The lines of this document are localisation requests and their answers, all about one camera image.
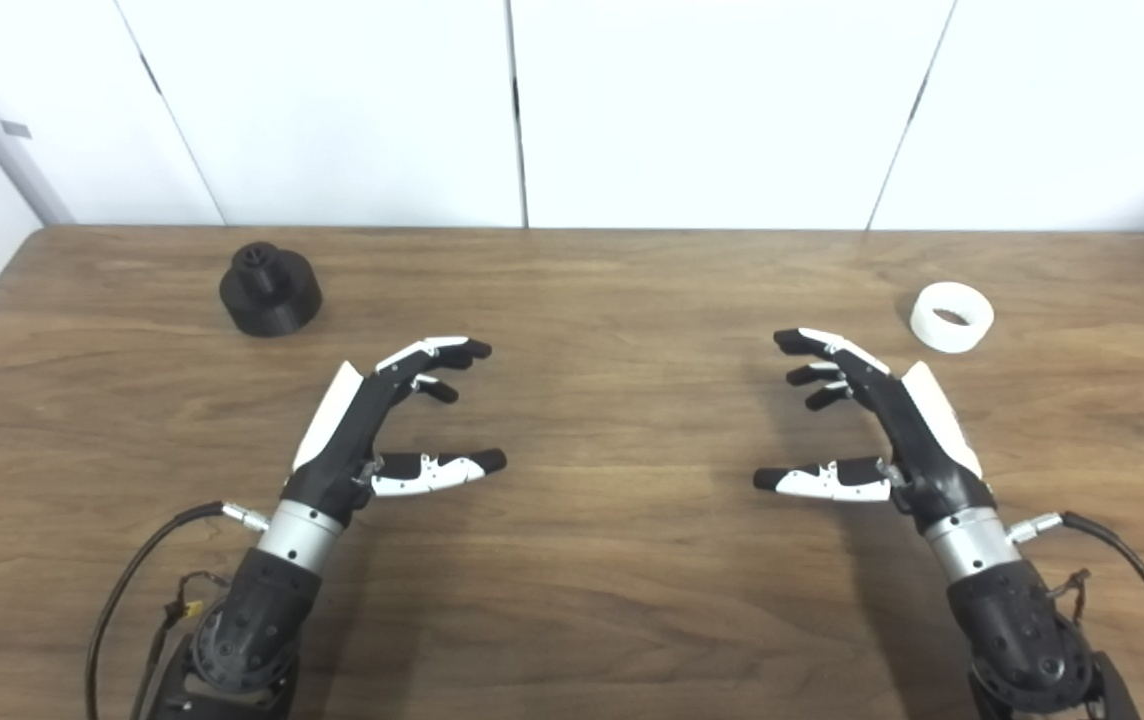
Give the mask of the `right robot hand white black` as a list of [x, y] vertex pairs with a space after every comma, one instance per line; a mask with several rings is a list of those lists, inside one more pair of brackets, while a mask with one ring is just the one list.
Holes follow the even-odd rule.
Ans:
[[834, 501], [891, 501], [919, 532], [962, 511], [996, 509], [978, 457], [927, 364], [896, 375], [845, 337], [816, 329], [784, 329], [773, 340], [782, 354], [813, 357], [787, 375], [793, 387], [819, 383], [805, 401], [809, 410], [855, 401], [875, 416], [891, 456], [760, 468], [754, 486]]

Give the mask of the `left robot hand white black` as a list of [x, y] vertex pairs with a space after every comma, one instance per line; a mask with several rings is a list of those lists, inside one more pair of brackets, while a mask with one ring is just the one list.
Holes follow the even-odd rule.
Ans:
[[381, 359], [348, 399], [336, 404], [340, 416], [321, 448], [293, 466], [283, 486], [283, 501], [299, 503], [321, 519], [351, 523], [353, 511], [374, 497], [406, 497], [464, 486], [505, 469], [499, 448], [476, 454], [411, 454], [395, 457], [395, 468], [380, 459], [375, 441], [395, 406], [411, 395], [453, 404], [456, 389], [432, 377], [434, 370], [464, 370], [493, 354], [491, 345], [470, 337], [429, 337]]

